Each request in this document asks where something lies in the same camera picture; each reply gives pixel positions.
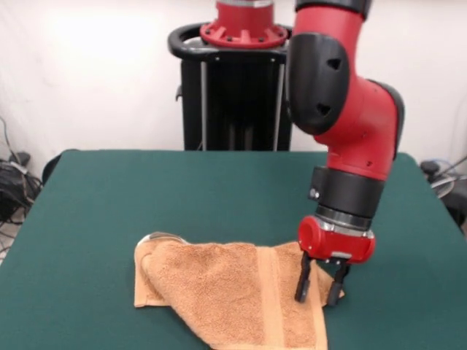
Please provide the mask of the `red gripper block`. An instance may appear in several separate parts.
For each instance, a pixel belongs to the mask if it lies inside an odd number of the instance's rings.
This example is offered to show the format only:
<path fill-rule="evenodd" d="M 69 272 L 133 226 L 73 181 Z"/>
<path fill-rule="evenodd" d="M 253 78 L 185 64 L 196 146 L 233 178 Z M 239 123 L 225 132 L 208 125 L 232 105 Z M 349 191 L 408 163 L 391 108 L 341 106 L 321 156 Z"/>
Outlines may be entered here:
<path fill-rule="evenodd" d="M 306 300 L 312 259 L 340 259 L 327 299 L 328 306 L 336 306 L 343 290 L 344 280 L 350 272 L 349 263 L 365 263 L 369 260 L 375 250 L 376 238 L 371 230 L 354 230 L 315 216 L 307 216 L 298 226 L 298 243 L 304 253 L 301 258 L 301 273 L 295 300 L 299 303 L 304 303 Z"/>

